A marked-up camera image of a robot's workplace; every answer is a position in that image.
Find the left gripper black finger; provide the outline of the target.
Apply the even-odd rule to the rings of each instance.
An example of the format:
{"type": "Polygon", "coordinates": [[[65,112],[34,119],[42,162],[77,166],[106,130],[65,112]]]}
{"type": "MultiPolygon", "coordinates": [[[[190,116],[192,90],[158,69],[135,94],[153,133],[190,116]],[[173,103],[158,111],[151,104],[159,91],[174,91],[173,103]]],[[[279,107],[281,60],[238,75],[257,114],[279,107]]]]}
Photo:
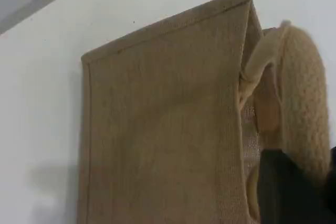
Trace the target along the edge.
{"type": "Polygon", "coordinates": [[[258,204],[261,223],[328,223],[319,190],[281,150],[261,153],[258,204]]]}
{"type": "Polygon", "coordinates": [[[328,210],[325,223],[335,223],[335,147],[330,149],[330,163],[325,179],[325,203],[328,210]]]}

